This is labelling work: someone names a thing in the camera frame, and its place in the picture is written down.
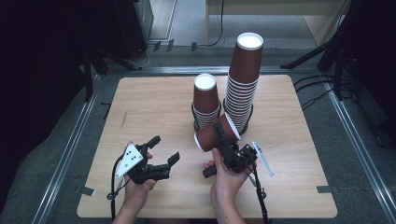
paper cup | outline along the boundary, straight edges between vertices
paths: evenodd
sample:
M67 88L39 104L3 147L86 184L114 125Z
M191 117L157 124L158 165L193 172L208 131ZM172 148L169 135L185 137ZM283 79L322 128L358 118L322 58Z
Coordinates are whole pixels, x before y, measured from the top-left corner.
M193 106L201 113L210 114L219 107L216 78L203 73L194 80Z
M221 123L224 129L224 133L227 136L230 145L241 140L238 131L233 125L233 121L231 120L231 118L227 113L224 113L223 115L213 120L212 122L207 124L203 129L201 129L200 131L194 134L195 143L198 146L198 148L201 149L203 152L210 151L214 147L218 146L217 136L213 129L218 122Z
M230 77L234 81L251 83L259 78L262 43L262 37L254 33L243 33L238 36L229 70Z

wooden table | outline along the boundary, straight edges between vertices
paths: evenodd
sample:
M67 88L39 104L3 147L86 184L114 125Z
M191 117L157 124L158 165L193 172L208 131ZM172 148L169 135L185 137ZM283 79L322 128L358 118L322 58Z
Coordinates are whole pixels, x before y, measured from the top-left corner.
M127 77L120 81L106 126L86 183L93 196L82 195L80 217L111 217L111 170L126 144L146 143L154 135L162 139L150 152L150 164L163 164L179 151L180 160L170 178L159 181L150 192L140 217L215 217L209 198L214 177L205 179L203 163L212 159L195 145L191 114L194 77ZM227 77L217 77L219 97L226 92ZM240 145L258 141L275 173L270 177L258 160L270 217L335 217L337 209L330 193L311 134L288 76L261 76L254 99L254 113ZM123 201L117 198L117 210ZM262 217L256 191L250 181L239 190L237 206L243 217Z

forearm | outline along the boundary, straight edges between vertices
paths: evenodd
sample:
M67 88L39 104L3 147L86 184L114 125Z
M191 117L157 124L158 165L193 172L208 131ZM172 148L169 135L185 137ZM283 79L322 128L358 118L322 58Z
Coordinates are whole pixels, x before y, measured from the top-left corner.
M212 202L216 218L219 224L242 224L246 223L236 208L235 202L217 203Z
M136 221L138 211L131 209L127 205L123 204L119 213L113 221L113 224L133 224Z

human hand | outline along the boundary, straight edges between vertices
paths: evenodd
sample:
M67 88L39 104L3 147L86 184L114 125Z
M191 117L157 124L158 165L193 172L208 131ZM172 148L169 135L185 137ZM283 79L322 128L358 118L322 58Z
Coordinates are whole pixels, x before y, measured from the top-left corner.
M212 149L213 160L204 164L204 168L216 165L217 174L215 182L210 189L210 198L215 209L218 223L244 223L244 219L239 214L235 197L238 190L242 187L250 174L249 169L246 173L237 174L229 170L217 148Z
M148 153L147 158L151 159L152 155ZM149 190L154 188L157 181L148 179L142 185L137 185L128 175L125 175L124 183L127 183L124 201L113 223L134 223L137 214L146 204Z

metal frame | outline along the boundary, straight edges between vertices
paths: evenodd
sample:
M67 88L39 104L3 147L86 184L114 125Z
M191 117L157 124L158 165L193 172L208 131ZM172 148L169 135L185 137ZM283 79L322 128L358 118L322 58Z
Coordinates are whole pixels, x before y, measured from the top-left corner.
M154 67L146 68L140 71L125 71L114 70L111 73L123 74L127 77L156 77L156 76L194 76L201 74L202 71L211 73L213 75L227 75L229 67L228 66L186 66L186 67ZM280 69L279 66L262 66L261 74L293 74L293 73L306 73L306 74L318 74L318 70L314 66L299 66L299 68L294 69ZM94 88L98 90L100 88L100 83L102 79L99 75L96 75L94 80ZM330 90L332 87L329 84L325 84L325 88ZM78 144L78 140L81 133L85 127L88 116L91 113L93 104L96 99L97 91L93 93L93 96L89 102L87 102L82 108L81 114L79 115L75 129L73 130L69 141L64 149L64 154L62 155L58 166L52 176L49 185L47 186L44 197L39 205L33 223L45 223L50 213L50 209L53 202L57 196L60 186L64 180L65 173L68 169L68 165L73 157L74 151ZM396 205L390 193L390 190L386 183L384 182L381 174L375 167L371 156L361 141L358 131L355 128L350 116L347 113L347 109L342 101L339 101L334 93L330 93L330 98L334 109L336 110L340 120L342 121L346 133L354 147L354 150L361 162L361 166L366 173L375 195L377 196L385 215L387 216L389 223L396 223Z

